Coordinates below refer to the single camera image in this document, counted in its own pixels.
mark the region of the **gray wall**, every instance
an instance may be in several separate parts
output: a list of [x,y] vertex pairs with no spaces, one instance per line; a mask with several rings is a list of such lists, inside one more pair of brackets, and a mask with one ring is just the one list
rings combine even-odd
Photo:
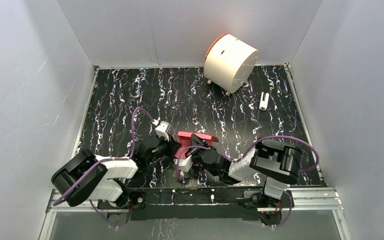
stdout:
[[95,66],[203,66],[219,36],[291,61],[322,0],[58,0]]
[[384,239],[384,1],[324,0],[292,75],[353,239]]
[[0,0],[0,239],[38,239],[92,79],[56,0]]

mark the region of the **white cylindrical container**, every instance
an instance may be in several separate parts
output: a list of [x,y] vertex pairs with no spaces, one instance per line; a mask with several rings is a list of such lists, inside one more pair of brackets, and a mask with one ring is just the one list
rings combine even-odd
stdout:
[[257,49],[230,34],[224,34],[205,55],[204,76],[226,90],[227,94],[232,94],[248,79],[258,56]]

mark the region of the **black marble table surface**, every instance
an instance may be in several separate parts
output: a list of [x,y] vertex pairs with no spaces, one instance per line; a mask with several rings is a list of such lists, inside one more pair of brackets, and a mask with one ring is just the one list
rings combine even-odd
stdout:
[[[203,72],[202,67],[98,70],[77,150],[86,148],[101,156],[125,156],[132,144],[130,126],[136,107],[171,123],[175,133],[217,136],[217,150],[231,158],[237,158],[260,137],[288,135],[307,140],[282,65],[256,66],[248,82],[230,96],[219,86],[207,84]],[[262,92],[270,93],[266,111],[258,110]],[[152,130],[143,113],[137,115],[135,128],[137,138],[148,136]],[[302,148],[306,151],[302,161],[305,169],[314,164],[314,159],[310,150]],[[130,188],[181,187],[175,172],[173,162],[163,158],[143,171],[141,177],[125,183]],[[196,175],[183,186],[226,186],[205,170]],[[237,186],[262,186],[265,179],[256,173]],[[321,184],[316,170],[301,174],[298,182]]]

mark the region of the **purple cable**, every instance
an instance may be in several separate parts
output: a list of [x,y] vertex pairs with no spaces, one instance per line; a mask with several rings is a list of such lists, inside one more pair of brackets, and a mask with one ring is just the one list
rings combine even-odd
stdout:
[[90,202],[90,205],[92,206],[93,210],[95,210],[95,212],[105,221],[107,222],[111,227],[115,228],[115,229],[119,229],[119,226],[116,225],[115,223],[113,223],[112,221],[108,220],[99,210],[98,208],[94,205],[94,203],[92,202],[92,200],[89,200]]
[[180,173],[179,173],[179,163],[180,163],[180,158],[182,157],[182,155],[184,153],[186,153],[186,150],[188,149],[205,149],[205,150],[208,150],[210,149],[209,147],[204,147],[204,146],[187,146],[185,148],[183,148],[183,150],[180,152],[180,155],[177,159],[177,163],[176,163],[176,175],[177,175],[177,179],[179,180],[182,180],[182,177],[180,176]]
[[264,140],[268,140],[268,139],[289,139],[289,140],[293,140],[293,141],[296,141],[300,144],[303,144],[305,145],[307,148],[309,148],[314,154],[315,154],[315,163],[313,166],[307,168],[307,169],[303,169],[301,170],[300,172],[301,173],[307,173],[309,171],[312,171],[314,169],[317,168],[317,165],[319,164],[319,161],[320,161],[320,157],[319,157],[319,154],[317,153],[316,149],[311,146],[310,144],[308,144],[308,142],[306,141],[303,141],[299,138],[296,138],[296,137],[293,137],[293,136],[265,136],[265,137],[262,137],[260,139],[258,139],[257,141],[255,141],[244,153],[243,155],[238,158],[235,162],[236,163],[239,163],[243,158],[244,156],[246,156],[253,148],[255,148],[255,146],[258,144],[258,143],[261,143],[262,141]]
[[289,195],[289,193],[287,191],[284,191],[283,193],[289,197],[289,211],[287,212],[285,219],[281,223],[275,225],[276,227],[280,227],[280,226],[284,225],[286,223],[286,221],[288,221],[289,217],[291,216],[291,212],[292,212],[292,197],[291,197],[291,195]]
[[136,107],[133,110],[133,113],[131,114],[131,150],[130,150],[130,155],[128,156],[129,159],[133,157],[133,154],[135,152],[135,115],[137,112],[142,111],[145,113],[145,115],[151,119],[151,122],[154,121],[154,118],[142,107]]
[[87,171],[84,172],[84,174],[77,180],[75,181],[75,183],[67,190],[64,192],[64,194],[61,195],[61,197],[59,197],[53,204],[52,206],[57,206],[59,204],[61,204],[62,202],[65,202],[66,201],[66,197],[72,193],[72,191],[80,184],[81,181],[83,181],[83,179],[86,178],[86,176],[92,172],[92,170],[94,168],[96,168],[99,164],[103,163],[103,162],[108,162],[108,161],[111,161],[113,160],[112,157],[109,157],[109,158],[104,158],[104,159],[101,159],[97,162],[95,162],[91,167],[89,167],[89,169]]

